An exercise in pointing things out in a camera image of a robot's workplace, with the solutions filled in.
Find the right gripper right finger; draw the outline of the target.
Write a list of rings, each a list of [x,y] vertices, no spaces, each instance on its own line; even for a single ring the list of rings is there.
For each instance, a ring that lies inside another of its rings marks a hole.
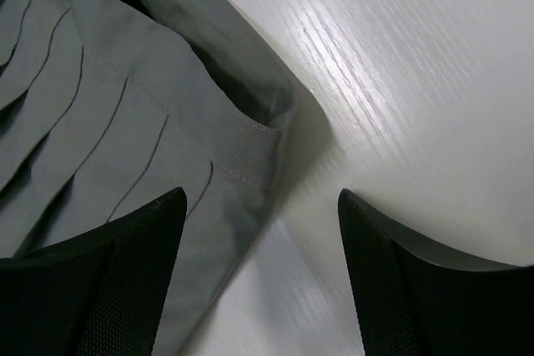
[[[532,267],[448,247],[349,189],[338,214],[366,354],[532,354]]]

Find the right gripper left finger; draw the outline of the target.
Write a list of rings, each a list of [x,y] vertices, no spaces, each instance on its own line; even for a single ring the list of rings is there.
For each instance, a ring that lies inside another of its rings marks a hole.
[[[186,208],[176,188],[86,233],[3,259],[2,354],[151,354]]]

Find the grey pleated skirt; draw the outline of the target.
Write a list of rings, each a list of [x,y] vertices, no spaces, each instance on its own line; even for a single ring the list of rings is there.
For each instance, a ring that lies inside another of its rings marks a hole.
[[[177,355],[261,232],[295,76],[228,0],[1,0],[1,262],[176,188],[149,355]]]

